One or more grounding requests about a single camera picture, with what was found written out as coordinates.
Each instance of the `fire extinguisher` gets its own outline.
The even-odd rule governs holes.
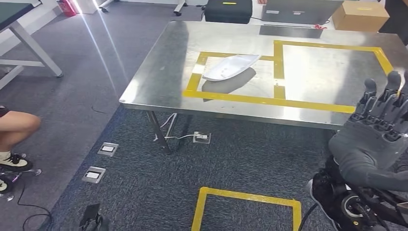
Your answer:
[[[57,2],[58,5],[60,5],[61,10],[64,12],[65,16],[72,17],[76,15],[74,8],[72,7],[68,0],[58,0]]]

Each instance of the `laptop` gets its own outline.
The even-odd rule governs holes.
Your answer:
[[[262,21],[325,24],[344,0],[268,0]]]

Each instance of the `yellow tape outline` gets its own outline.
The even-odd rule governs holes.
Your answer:
[[[387,57],[385,56],[385,53],[381,49],[381,47],[361,47],[361,46],[348,46],[348,45],[324,44],[324,43],[313,43],[313,42],[296,42],[296,41],[283,41],[283,40],[275,40],[273,43],[274,43],[274,56],[264,55],[260,58],[260,60],[274,62],[273,78],[278,79],[278,80],[285,79],[284,63],[283,63],[283,46],[284,45],[373,52],[375,56],[377,57],[377,60],[381,68],[385,72],[385,74],[388,74],[393,70],[393,66],[391,65]],[[194,67],[193,73],[191,74],[190,80],[187,84],[186,89],[183,91],[182,95],[184,97],[191,97],[191,98],[227,100],[227,101],[235,101],[235,102],[243,102],[243,103],[269,104],[269,105],[315,109],[315,110],[340,112],[340,113],[353,113],[355,110],[355,107],[350,106],[350,105],[286,100],[285,99],[286,98],[285,97],[285,94],[286,94],[285,86],[280,86],[278,82],[273,86],[274,88],[273,98],[198,91],[198,85],[203,75],[204,67],[205,67],[205,64],[208,58],[209,57],[225,58],[225,57],[229,57],[233,55],[237,55],[237,54],[236,53],[209,52],[209,51],[200,52],[196,65]]]
[[[300,222],[302,221],[302,205],[297,200],[288,200],[288,199],[276,198],[276,197],[271,197],[271,196],[262,196],[262,195],[249,194],[249,193],[243,193],[243,192],[233,192],[233,191],[227,191],[227,190],[221,190],[221,189],[212,189],[208,187],[202,187],[200,188],[200,192],[198,194],[197,206],[195,208],[191,231],[200,230],[201,221],[203,220],[203,215],[204,215],[205,201],[207,199],[207,195],[209,194],[216,195],[216,196],[237,198],[237,199],[242,199],[242,200],[270,203],[274,205],[290,206],[292,207],[292,210],[293,210],[293,231],[297,231],[299,229]]]

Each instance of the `cardboard box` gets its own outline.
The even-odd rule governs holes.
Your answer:
[[[346,0],[334,12],[332,20],[337,30],[377,32],[389,17],[378,2]]]

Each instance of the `black shoe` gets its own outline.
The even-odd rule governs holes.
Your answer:
[[[25,154],[11,154],[8,158],[0,160],[0,167],[13,172],[24,172],[32,169],[33,164],[24,157]]]
[[[332,178],[325,170],[321,170],[309,181],[306,188],[336,231],[357,231],[358,229],[352,221],[343,213],[342,200],[344,196],[334,195],[332,183]]]
[[[7,177],[0,177],[0,194],[6,194],[13,190],[13,182]]]

